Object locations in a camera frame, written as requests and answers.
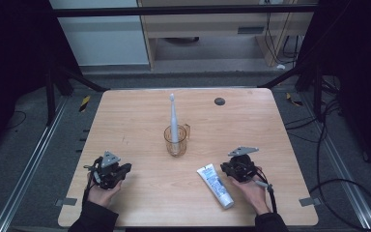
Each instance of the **person's left hand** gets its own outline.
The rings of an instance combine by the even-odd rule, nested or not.
[[[103,189],[100,186],[97,186],[95,182],[92,180],[92,183],[90,186],[89,196],[87,197],[88,201],[91,201],[95,204],[98,204],[104,208],[108,208],[111,198],[121,189],[122,187],[122,181],[119,181],[117,185],[114,188],[111,189]]]

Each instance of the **white tube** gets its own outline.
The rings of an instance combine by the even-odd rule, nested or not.
[[[227,189],[216,174],[212,163],[198,169],[197,172],[200,174],[201,178],[203,178],[207,186],[209,186],[210,190],[224,209],[228,209],[234,205],[234,200],[231,198]]]

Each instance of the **black sleeve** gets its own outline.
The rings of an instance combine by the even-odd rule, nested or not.
[[[256,232],[288,232],[284,220],[279,214],[266,213],[255,218]]]
[[[113,231],[114,224],[119,215],[97,205],[86,201],[80,218],[69,228],[70,232],[107,232]]]

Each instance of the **floor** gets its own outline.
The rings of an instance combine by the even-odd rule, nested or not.
[[[290,40],[284,57],[292,52],[294,40]],[[285,64],[285,71],[292,68],[292,64]],[[165,40],[158,42],[156,65],[152,70],[127,70],[108,75],[88,74],[86,77],[104,86],[114,89],[124,88],[164,88],[164,87],[217,87],[217,86],[250,86],[255,87],[274,79],[284,70],[277,67],[268,67],[262,59],[252,37],[229,38],[200,38],[196,43],[188,39]],[[312,90],[296,93],[293,88],[296,78],[290,78],[281,85],[272,89],[278,109],[287,130],[292,125],[301,124],[312,118]],[[9,231],[64,231],[57,224],[60,207],[56,206],[58,199],[63,199],[69,188],[71,176],[84,147],[87,130],[91,127],[93,117],[99,104],[101,93],[96,93],[86,86],[72,82],[75,88],[71,97],[65,98],[56,95],[56,102],[64,106],[64,113],[59,127],[50,133],[50,143],[40,144],[46,127],[45,93],[39,89],[18,100],[16,113],[8,124],[8,130],[0,139],[0,214],[5,206],[12,206],[14,214],[8,215]],[[292,94],[295,100],[303,103],[298,107],[286,99],[286,93]],[[91,96],[84,113],[78,112],[81,100]],[[330,94],[324,94],[324,101],[334,99]],[[344,160],[345,172],[363,184],[371,191],[371,163],[367,163],[361,156],[360,147],[349,129],[346,120],[341,117],[337,109],[327,117],[328,137],[322,149],[318,149],[316,141],[320,135],[321,125],[309,124],[297,130],[288,130],[291,143],[300,164],[307,186],[311,189],[315,180],[315,163],[317,160],[323,170],[323,180],[341,177],[343,166],[337,162],[337,154]],[[40,146],[43,155],[36,158],[35,169],[30,179],[22,182],[25,188],[18,196],[18,200],[8,201],[17,183],[29,167],[29,161],[34,157],[36,148]],[[348,190],[345,184],[334,184],[324,187],[326,199],[340,216],[345,217],[352,224],[360,226],[361,216],[357,212],[359,204],[352,203],[353,191]],[[337,219],[326,206],[316,207],[320,222],[311,228],[292,227],[291,231],[355,231],[354,228]],[[158,231],[158,229],[136,229],[128,231]],[[210,231],[208,228],[191,229],[185,231]]]

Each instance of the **wooden table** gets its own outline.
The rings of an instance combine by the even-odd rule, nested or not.
[[[171,157],[163,132],[170,124],[169,95],[174,93],[179,124],[191,126],[186,153]],[[214,99],[224,98],[224,105]],[[227,154],[239,146],[258,147],[250,154],[273,184],[280,213],[288,225],[318,222],[297,159],[284,129],[272,92],[268,89],[116,90],[103,94],[86,145],[71,181],[61,226],[71,226],[81,211],[87,169],[110,151],[121,164],[131,163],[122,190],[111,210],[120,214],[119,227],[137,226],[249,226],[255,212],[221,171]],[[235,204],[224,210],[197,169],[212,163]]]

